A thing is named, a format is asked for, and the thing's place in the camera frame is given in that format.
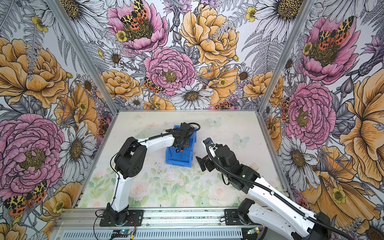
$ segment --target blue container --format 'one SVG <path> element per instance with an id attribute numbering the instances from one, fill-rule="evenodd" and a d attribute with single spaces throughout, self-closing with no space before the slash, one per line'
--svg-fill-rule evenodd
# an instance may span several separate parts
<path id="1" fill-rule="evenodd" d="M 167 147 L 166 150 L 166 163 L 181 166 L 181 167 L 191 167 L 192 164 L 192 155 L 193 155 L 193 147 L 196 142 L 196 133 L 194 132 L 189 139 L 189 147 L 184 148 L 183 152 L 176 152 L 175 147 Z"/>

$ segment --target floral wallpaper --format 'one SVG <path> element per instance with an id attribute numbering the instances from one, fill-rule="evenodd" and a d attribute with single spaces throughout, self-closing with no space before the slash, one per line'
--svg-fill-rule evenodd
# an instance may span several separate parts
<path id="1" fill-rule="evenodd" d="M 61 0 L 120 109 L 256 109 L 302 2 Z"/>
<path id="2" fill-rule="evenodd" d="M 262 112 L 296 202 L 357 240 L 384 238 L 383 13 L 317 0 Z"/>
<path id="3" fill-rule="evenodd" d="M 112 115 L 44 1 L 0 4 L 0 236 L 48 240 Z"/>

